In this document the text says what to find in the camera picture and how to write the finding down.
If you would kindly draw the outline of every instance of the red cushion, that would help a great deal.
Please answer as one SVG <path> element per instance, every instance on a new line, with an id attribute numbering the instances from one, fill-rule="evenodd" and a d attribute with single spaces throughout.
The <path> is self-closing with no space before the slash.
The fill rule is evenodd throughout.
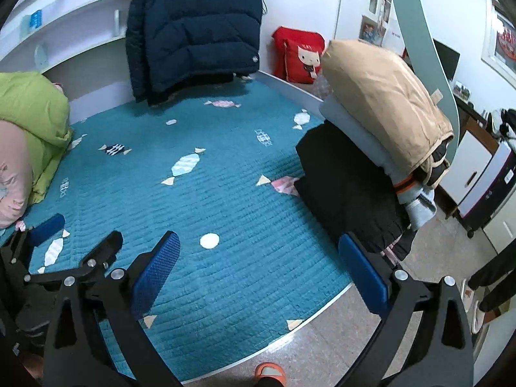
<path id="1" fill-rule="evenodd" d="M 324 38 L 316 32 L 307 32 L 305 30 L 289 29 L 280 26 L 273 33 L 274 45 L 277 50 L 276 67 L 274 75 L 276 77 L 286 79 L 285 69 L 285 42 L 291 40 L 314 48 L 320 48 L 321 53 L 324 50 Z"/>
<path id="2" fill-rule="evenodd" d="M 286 80 L 291 83 L 312 84 L 321 71 L 321 55 L 324 46 L 304 45 L 285 41 Z"/>

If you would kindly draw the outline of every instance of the navy puffer jacket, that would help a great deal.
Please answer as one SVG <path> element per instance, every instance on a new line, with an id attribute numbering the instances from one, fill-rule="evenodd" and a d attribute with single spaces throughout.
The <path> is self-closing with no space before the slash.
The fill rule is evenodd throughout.
<path id="1" fill-rule="evenodd" d="M 200 74 L 259 68 L 262 0 L 132 0 L 125 47 L 143 100 Z"/>

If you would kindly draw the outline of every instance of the green curved panel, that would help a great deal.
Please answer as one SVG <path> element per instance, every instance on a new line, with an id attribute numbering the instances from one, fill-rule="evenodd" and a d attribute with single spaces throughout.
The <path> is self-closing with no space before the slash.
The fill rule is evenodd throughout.
<path id="1" fill-rule="evenodd" d="M 421 0 L 393 0 L 399 27 L 417 77 L 430 94 L 439 89 L 443 99 L 437 106 L 451 122 L 455 138 L 448 146 L 446 158 L 452 161 L 459 145 L 459 112 L 452 90 L 444 75 L 433 38 L 428 30 Z"/>

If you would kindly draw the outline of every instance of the white cabinet door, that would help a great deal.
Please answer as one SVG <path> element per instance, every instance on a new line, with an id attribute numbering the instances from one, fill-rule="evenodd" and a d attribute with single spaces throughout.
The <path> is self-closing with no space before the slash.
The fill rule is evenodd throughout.
<path id="1" fill-rule="evenodd" d="M 462 138 L 441 187 L 458 205 L 473 188 L 491 160 L 491 153 L 471 133 Z"/>
<path id="2" fill-rule="evenodd" d="M 484 232 L 499 253 L 514 240 L 516 236 L 516 192 L 484 227 Z"/>

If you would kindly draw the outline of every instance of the white shoe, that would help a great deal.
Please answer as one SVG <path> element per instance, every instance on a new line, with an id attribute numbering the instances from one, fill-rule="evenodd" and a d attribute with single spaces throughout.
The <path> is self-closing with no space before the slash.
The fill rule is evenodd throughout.
<path id="1" fill-rule="evenodd" d="M 481 309 L 478 308 L 480 301 L 475 301 L 475 309 L 473 311 L 473 321 L 471 322 L 471 333 L 477 334 L 481 331 L 483 325 L 483 319 L 486 315 Z"/>
<path id="2" fill-rule="evenodd" d="M 470 310 L 471 304 L 473 304 L 473 297 L 475 297 L 475 291 L 468 286 L 468 281 L 463 279 L 460 284 L 460 298 L 466 312 Z"/>

